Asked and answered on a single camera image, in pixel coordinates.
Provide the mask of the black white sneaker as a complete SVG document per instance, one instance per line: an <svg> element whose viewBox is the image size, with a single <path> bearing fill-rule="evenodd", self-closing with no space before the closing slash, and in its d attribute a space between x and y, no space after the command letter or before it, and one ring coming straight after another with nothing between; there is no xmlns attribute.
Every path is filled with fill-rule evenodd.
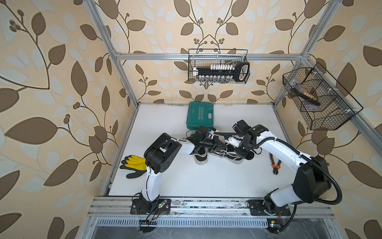
<svg viewBox="0 0 382 239"><path fill-rule="evenodd" d="M194 154L195 162L197 165L205 165L208 162L208 152L204 147L199 148L199 150Z"/></svg>
<svg viewBox="0 0 382 239"><path fill-rule="evenodd" d="M255 152L253 150L249 151L244 158L239 156L234 150L235 148L232 145L226 144L224 147L209 149L208 153L217 155L220 158L227 159L234 164L241 164L244 160L252 160L255 156Z"/></svg>

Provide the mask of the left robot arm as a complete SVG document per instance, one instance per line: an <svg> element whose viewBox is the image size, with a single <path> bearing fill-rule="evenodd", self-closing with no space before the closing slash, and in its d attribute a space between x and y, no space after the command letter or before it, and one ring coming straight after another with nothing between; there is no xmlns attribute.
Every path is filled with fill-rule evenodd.
<svg viewBox="0 0 382 239"><path fill-rule="evenodd" d="M176 139L167 133L161 134L145 151L144 158L148 175L140 200L150 207L159 207L159 185L162 173L172 164L179 153L206 159L207 154L227 149L215 131L199 126L185 139Z"/></svg>

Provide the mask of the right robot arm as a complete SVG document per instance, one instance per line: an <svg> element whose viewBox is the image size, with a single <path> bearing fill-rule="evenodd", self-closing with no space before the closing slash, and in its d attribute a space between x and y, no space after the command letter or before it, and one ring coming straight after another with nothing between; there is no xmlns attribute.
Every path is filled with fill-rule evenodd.
<svg viewBox="0 0 382 239"><path fill-rule="evenodd" d="M281 160L295 174L292 184L276 189L265 197L270 205L282 207L287 204L313 203L334 185L322 157L312 157L299 151L261 124L251 127L240 120L233 129L241 139L230 137L228 142L240 157L246 157L249 151L261 148Z"/></svg>

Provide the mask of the yellow tape on arm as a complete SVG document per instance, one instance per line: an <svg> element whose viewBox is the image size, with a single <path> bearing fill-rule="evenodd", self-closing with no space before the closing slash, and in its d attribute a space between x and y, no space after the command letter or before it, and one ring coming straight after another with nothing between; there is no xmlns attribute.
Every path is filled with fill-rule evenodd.
<svg viewBox="0 0 382 239"><path fill-rule="evenodd" d="M126 175L127 179L134 179L142 176L147 171L146 159L136 155L129 155L121 161L120 169L132 171Z"/></svg>

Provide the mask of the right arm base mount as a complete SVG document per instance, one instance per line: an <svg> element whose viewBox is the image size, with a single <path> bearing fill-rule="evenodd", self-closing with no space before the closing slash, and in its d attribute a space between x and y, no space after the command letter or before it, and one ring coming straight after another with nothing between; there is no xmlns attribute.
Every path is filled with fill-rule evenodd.
<svg viewBox="0 0 382 239"><path fill-rule="evenodd" d="M251 199L247 201L251 216L290 216L288 205L278 207L271 200Z"/></svg>

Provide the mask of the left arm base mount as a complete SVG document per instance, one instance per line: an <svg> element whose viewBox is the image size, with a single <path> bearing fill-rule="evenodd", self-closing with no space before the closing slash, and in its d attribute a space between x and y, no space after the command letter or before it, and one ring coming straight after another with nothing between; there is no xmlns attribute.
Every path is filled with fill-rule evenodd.
<svg viewBox="0 0 382 239"><path fill-rule="evenodd" d="M157 197L153 202L149 202L140 194L138 198L132 199L130 214L149 215L161 211L161 215L168 215L171 211L171 202L171 199L161 197Z"/></svg>

